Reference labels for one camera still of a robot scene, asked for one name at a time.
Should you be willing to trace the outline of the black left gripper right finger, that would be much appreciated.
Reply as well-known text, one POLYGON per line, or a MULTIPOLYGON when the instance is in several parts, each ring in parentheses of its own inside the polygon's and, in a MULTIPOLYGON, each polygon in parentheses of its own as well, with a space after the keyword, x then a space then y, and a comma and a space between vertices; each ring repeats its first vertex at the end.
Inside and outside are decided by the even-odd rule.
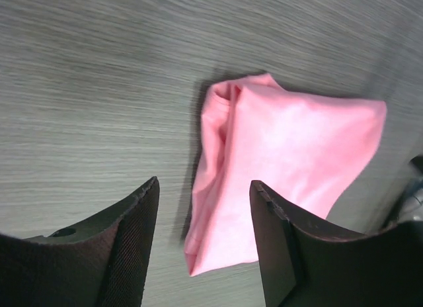
POLYGON ((267 306, 421 306, 422 223, 365 235, 286 200, 262 181, 250 207, 267 306))

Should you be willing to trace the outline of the pink t shirt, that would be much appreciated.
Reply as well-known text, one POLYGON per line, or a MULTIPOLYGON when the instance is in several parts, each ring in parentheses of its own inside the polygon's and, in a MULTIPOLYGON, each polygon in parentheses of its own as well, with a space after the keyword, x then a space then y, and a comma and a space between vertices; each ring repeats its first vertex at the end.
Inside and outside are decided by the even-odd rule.
POLYGON ((384 101, 287 91, 268 74, 209 87, 184 243, 190 276, 257 261, 254 180, 326 218, 375 155, 384 101))

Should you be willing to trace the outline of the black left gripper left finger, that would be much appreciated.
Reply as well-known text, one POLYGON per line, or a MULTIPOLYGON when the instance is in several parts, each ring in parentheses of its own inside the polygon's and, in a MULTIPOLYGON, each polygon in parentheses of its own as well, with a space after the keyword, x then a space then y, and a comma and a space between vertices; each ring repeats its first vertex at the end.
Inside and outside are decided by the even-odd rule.
POLYGON ((1 305, 141 306, 159 194, 152 177, 50 236, 1 235, 1 305))

